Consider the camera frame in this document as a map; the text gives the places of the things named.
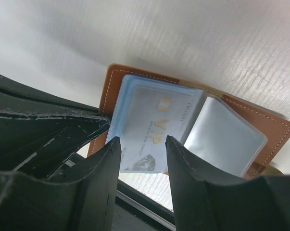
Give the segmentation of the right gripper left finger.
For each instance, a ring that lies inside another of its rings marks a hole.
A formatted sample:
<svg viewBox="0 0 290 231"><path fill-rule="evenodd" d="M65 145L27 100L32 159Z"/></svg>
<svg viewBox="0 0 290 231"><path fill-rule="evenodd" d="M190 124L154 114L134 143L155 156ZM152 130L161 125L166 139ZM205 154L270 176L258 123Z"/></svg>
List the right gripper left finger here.
<svg viewBox="0 0 290 231"><path fill-rule="evenodd" d="M0 171L0 231L109 231L120 160L114 137L48 180Z"/></svg>

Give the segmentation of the silver VIP card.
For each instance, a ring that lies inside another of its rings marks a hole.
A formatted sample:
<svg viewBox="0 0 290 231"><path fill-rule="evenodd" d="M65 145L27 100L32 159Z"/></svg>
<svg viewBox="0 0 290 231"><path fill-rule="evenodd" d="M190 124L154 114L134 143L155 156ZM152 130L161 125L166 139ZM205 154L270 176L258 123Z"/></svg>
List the silver VIP card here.
<svg viewBox="0 0 290 231"><path fill-rule="evenodd" d="M137 87L120 137L122 172L162 173L167 169L165 140L184 137L203 91L185 93Z"/></svg>

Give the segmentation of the brown leather card holder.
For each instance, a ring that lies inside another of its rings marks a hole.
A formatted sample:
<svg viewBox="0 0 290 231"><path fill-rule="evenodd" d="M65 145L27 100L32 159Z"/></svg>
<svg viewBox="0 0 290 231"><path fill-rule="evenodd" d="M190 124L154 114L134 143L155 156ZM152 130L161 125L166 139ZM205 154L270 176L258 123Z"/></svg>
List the brown leather card holder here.
<svg viewBox="0 0 290 231"><path fill-rule="evenodd" d="M125 65L107 70L99 112L111 118L109 130L94 139L88 154L113 137L121 137L137 87L203 96L182 139L186 149L224 172L255 178L290 138L290 121L207 85L168 77Z"/></svg>

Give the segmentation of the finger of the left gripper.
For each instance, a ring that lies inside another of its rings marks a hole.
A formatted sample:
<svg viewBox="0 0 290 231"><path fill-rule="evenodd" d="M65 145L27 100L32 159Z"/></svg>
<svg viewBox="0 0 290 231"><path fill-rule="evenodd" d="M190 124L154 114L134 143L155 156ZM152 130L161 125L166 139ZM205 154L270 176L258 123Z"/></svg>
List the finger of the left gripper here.
<svg viewBox="0 0 290 231"><path fill-rule="evenodd" d="M109 125L95 107L0 75L0 171L49 178Z"/></svg>

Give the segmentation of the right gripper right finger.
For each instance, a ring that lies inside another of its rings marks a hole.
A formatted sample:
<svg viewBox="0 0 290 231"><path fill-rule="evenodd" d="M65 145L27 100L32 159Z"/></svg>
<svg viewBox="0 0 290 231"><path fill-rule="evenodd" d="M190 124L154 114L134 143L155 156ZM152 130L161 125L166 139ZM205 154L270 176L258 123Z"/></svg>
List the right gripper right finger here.
<svg viewBox="0 0 290 231"><path fill-rule="evenodd" d="M290 176L246 180L166 139L178 231L290 231Z"/></svg>

